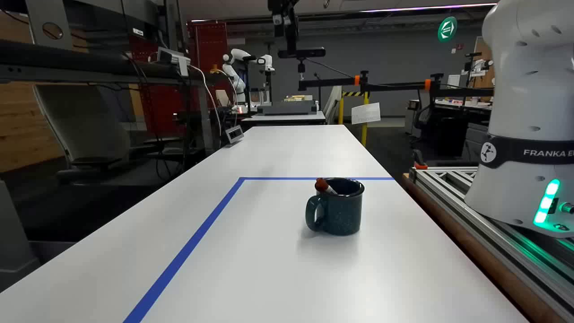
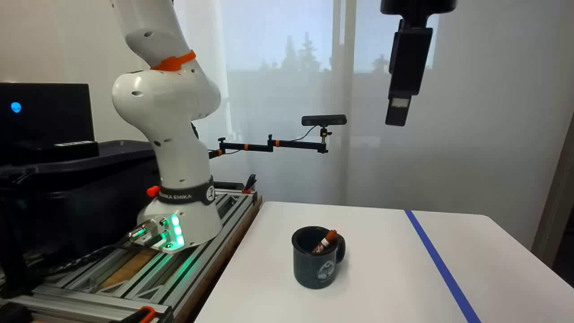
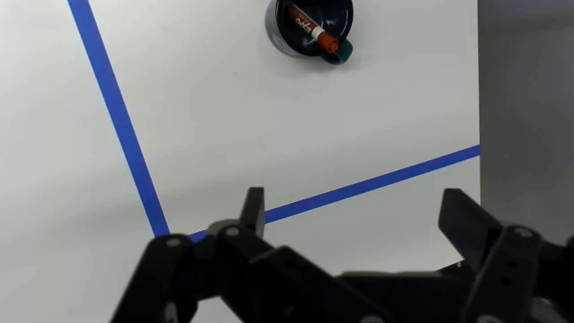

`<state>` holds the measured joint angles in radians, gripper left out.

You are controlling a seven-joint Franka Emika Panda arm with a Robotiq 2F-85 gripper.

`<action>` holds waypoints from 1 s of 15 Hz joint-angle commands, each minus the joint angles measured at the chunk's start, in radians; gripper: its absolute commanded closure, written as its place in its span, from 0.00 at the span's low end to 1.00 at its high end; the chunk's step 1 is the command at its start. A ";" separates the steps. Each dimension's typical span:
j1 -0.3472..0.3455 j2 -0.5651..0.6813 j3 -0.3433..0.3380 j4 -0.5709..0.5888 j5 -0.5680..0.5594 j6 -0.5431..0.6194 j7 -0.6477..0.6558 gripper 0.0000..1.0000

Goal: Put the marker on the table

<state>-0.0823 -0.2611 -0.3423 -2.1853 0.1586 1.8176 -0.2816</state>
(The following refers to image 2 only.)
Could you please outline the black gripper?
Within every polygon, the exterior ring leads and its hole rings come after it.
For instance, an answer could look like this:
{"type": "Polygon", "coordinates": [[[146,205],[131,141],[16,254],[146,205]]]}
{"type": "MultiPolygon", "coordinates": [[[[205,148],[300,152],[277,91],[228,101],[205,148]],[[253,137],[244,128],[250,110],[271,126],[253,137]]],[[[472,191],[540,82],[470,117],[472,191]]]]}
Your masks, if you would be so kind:
{"type": "Polygon", "coordinates": [[[388,126],[404,126],[411,99],[420,94],[433,40],[427,21],[452,13],[456,6],[458,0],[381,0],[382,15],[400,19],[390,60],[388,126]]]}

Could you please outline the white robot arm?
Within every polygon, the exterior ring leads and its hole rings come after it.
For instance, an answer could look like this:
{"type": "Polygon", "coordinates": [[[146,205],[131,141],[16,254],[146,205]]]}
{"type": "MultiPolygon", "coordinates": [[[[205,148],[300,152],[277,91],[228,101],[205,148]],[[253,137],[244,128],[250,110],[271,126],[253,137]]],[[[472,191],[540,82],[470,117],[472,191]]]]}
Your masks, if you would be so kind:
{"type": "MultiPolygon", "coordinates": [[[[129,239],[162,254],[210,243],[223,230],[210,175],[210,153],[194,123],[217,112],[221,91],[201,69],[174,12],[174,0],[110,0],[128,47],[147,67],[115,80],[117,114],[151,143],[160,189],[138,216],[129,239]]],[[[458,0],[381,0],[384,15],[400,19],[391,51],[386,123],[407,123],[420,94],[433,29],[458,0]]]]}

